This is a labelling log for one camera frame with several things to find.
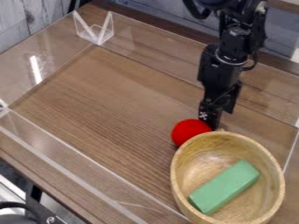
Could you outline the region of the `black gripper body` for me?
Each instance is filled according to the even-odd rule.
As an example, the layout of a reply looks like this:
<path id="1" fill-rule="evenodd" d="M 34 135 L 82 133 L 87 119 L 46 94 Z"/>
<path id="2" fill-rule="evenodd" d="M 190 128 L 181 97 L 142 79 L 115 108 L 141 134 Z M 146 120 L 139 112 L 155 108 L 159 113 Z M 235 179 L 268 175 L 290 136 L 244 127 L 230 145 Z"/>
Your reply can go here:
<path id="1" fill-rule="evenodd" d="M 205 87 L 203 100 L 218 102 L 227 97 L 233 86 L 239 81 L 242 67 L 249 60 L 248 56 L 231 58 L 221 53 L 221 47 L 207 45 L 201 55 L 198 80 Z"/>

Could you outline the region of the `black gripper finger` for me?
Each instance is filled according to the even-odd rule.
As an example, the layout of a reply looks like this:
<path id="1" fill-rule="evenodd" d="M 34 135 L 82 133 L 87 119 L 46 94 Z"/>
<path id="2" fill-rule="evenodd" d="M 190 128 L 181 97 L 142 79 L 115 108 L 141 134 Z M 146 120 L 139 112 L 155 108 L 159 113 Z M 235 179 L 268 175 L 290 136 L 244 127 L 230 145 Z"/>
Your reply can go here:
<path id="1" fill-rule="evenodd" d="M 221 117 L 223 112 L 223 106 L 214 102 L 201 101 L 199 106 L 199 119 L 205 121 L 213 130 L 217 130 L 221 126 Z"/>
<path id="2" fill-rule="evenodd" d="M 244 87 L 244 83 L 238 81 L 237 84 L 233 86 L 231 90 L 229 91 L 229 95 L 227 95 L 229 100 L 223 107 L 223 110 L 230 114 L 234 113 L 234 108 L 237 105 L 242 87 Z"/>

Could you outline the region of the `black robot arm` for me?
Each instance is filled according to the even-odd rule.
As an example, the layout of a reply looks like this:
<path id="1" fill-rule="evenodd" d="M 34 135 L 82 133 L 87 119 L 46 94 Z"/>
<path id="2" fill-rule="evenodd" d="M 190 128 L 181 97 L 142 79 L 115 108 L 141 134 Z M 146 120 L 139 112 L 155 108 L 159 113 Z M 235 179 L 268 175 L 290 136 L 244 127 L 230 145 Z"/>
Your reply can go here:
<path id="1" fill-rule="evenodd" d="M 219 20 L 219 42 L 205 47 L 198 81 L 205 95 L 199 119 L 217 130 L 225 112 L 233 113 L 244 87 L 241 75 L 258 64 L 268 32 L 268 0 L 182 0 L 191 15 Z"/>

